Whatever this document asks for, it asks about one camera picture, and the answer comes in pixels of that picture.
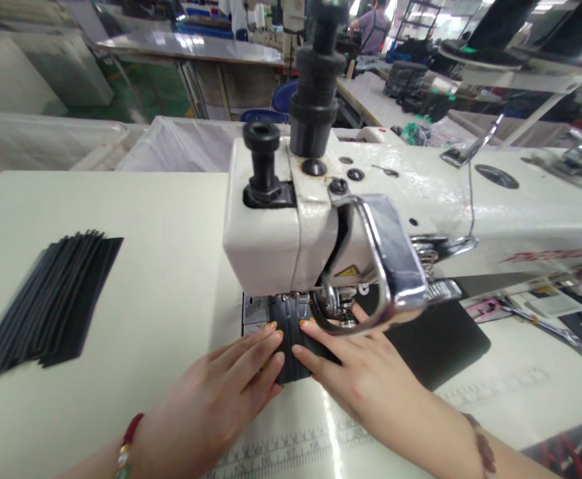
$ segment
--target red string bracelet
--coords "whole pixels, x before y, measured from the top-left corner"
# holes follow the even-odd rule
[[[131,420],[129,427],[124,433],[124,439],[122,439],[122,446],[120,447],[120,456],[118,456],[118,472],[116,472],[116,479],[127,479],[127,477],[129,477],[129,472],[131,471],[131,465],[128,463],[129,449],[131,448],[131,443],[133,442],[133,435],[136,433],[138,424],[140,424],[140,419],[143,417],[143,412],[137,414]]]
[[[497,479],[497,469],[495,468],[495,453],[490,448],[490,443],[486,437],[486,432],[482,425],[471,415],[462,413],[477,434],[477,450],[482,458],[484,468],[484,479]]]

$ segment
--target white sewing machine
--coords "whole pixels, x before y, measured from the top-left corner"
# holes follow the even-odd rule
[[[313,12],[319,51],[298,52],[291,136],[247,124],[233,147],[224,248],[249,301],[294,295],[301,315],[349,334],[459,298],[455,279],[581,265],[582,140],[568,152],[480,150],[497,123],[463,150],[327,142],[339,8]],[[369,283],[379,304],[357,324],[352,298]]]

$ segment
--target factory floor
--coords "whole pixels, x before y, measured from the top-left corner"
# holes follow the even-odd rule
[[[109,106],[69,108],[68,117],[124,123],[151,123],[157,115],[193,118],[191,102],[175,67],[122,63],[126,75],[140,96],[146,112],[144,114],[115,65],[108,59],[99,61],[99,65],[114,92],[113,101]],[[159,101],[154,88],[160,92]]]

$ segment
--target worker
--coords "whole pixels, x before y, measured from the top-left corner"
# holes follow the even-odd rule
[[[353,313],[368,318],[359,305]],[[194,479],[212,469],[283,390],[275,383],[285,361],[275,352],[282,342],[275,328],[270,323],[198,359],[162,402],[132,421],[124,435],[128,448],[120,451],[120,431],[61,478]],[[293,346],[313,378],[379,442],[433,477],[557,478],[426,390],[382,333],[331,336],[312,321],[300,328],[341,360],[338,365]]]
[[[377,56],[381,52],[382,44],[390,29],[390,20],[384,14],[386,0],[375,0],[372,10],[351,22],[350,35],[354,30],[361,29],[362,45],[359,52],[362,55]]]
[[[248,22],[242,0],[219,0],[219,9],[231,20],[231,30],[236,40],[248,41]]]

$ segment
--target ruler markings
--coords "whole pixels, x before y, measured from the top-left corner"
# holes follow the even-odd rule
[[[460,386],[440,393],[441,399],[459,408],[493,399],[506,393],[533,387],[549,380],[541,367],[527,367]],[[337,437],[340,451],[367,446],[376,442],[364,428],[348,416],[335,422],[331,432],[326,424],[318,424],[295,432],[275,436],[232,448],[205,479],[264,479],[333,455],[331,434]]]

